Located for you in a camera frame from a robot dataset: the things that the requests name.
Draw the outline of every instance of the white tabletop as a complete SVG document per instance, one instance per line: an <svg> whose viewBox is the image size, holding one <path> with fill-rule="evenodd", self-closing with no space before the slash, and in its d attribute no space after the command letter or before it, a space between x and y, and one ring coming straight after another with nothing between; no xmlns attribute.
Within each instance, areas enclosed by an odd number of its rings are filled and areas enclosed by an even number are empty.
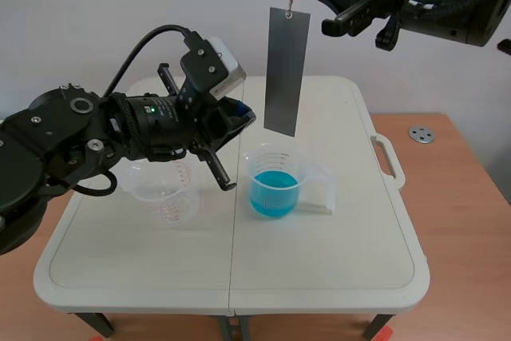
<svg viewBox="0 0 511 341"><path fill-rule="evenodd" d="M242 91L230 96L241 98ZM158 78L129 94L145 92L166 94ZM233 180L238 148L236 138L218 152ZM198 172L199 214L176 228L121 188L99 198L74 193L36 268L39 297L67 312L230 313L236 191L220 190L206 164ZM106 181L98 176L92 183L105 188Z"/></svg>
<svg viewBox="0 0 511 341"><path fill-rule="evenodd" d="M202 167L199 216L177 228L148 217L120 188L102 198L75 193L36 268L41 299L67 312L205 315L395 314L417 304L430 275L398 192L404 177L381 173L376 133L350 81L303 79L295 138L337 175L336 212L265 220L249 208L240 154L293 141L263 129L264 84L250 77L229 95L243 93L258 117L219 152L236 191L221 191ZM158 78L129 93L145 92L165 94Z"/></svg>
<svg viewBox="0 0 511 341"><path fill-rule="evenodd" d="M264 87L263 77L244 87L258 117ZM336 175L337 208L264 220L249 206L240 157L229 300L236 314L395 314L426 294L429 270L398 192L404 178L396 184L380 170L371 137L362 96L341 77L303 79L295 138L264 129L262 118L242 135L241 153L292 143L326 165Z"/></svg>

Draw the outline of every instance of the red tape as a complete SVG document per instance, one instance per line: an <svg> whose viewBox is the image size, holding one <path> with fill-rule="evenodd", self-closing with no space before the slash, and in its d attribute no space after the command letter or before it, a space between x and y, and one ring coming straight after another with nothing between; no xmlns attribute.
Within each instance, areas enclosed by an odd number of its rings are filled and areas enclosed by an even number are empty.
<svg viewBox="0 0 511 341"><path fill-rule="evenodd" d="M391 328L385 326L381 331L378 332L376 337L373 338L373 341L388 341L393 334L394 331Z"/></svg>

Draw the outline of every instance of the wooden surface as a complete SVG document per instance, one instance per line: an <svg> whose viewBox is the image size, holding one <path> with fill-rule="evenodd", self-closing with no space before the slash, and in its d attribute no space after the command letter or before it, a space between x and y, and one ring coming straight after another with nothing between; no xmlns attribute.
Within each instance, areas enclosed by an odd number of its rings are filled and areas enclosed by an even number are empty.
<svg viewBox="0 0 511 341"><path fill-rule="evenodd" d="M402 197L428 258L431 285L410 313L390 322L392 341L507 339L511 331L511 208L445 115L374 115L406 174ZM435 131L430 145L407 130ZM34 293L32 276L69 196L52 201L37 234L0 257L0 341L87 341L97 334ZM221 340L214 319L107 315L119 341ZM366 315L265 315L253 341L361 340Z"/></svg>

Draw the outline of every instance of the cup handle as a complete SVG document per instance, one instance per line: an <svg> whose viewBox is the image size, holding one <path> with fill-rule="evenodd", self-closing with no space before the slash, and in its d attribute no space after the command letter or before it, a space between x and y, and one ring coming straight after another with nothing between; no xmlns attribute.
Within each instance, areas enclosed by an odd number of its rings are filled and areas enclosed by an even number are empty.
<svg viewBox="0 0 511 341"><path fill-rule="evenodd" d="M327 169L324 165L319 163L311 163L311 174L309 176L312 180L319 180L325 185L327 190L327 209L332 213L335 212L335 193L336 181L334 174Z"/></svg>

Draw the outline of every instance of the empty measuring cup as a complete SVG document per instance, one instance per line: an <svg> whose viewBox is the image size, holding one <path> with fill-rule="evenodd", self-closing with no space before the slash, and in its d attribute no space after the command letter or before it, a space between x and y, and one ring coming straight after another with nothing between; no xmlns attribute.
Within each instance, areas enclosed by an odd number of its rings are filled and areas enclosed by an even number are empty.
<svg viewBox="0 0 511 341"><path fill-rule="evenodd" d="M123 159L113 171L122 189L174 227L189 222L199 208L192 168L188 158L167 163Z"/></svg>
<svg viewBox="0 0 511 341"><path fill-rule="evenodd" d="M321 164L291 145L263 144L245 155L250 176L248 195L252 207L265 216L282 217L292 211L300 189L320 180L327 189L326 207L335 210L335 179Z"/></svg>

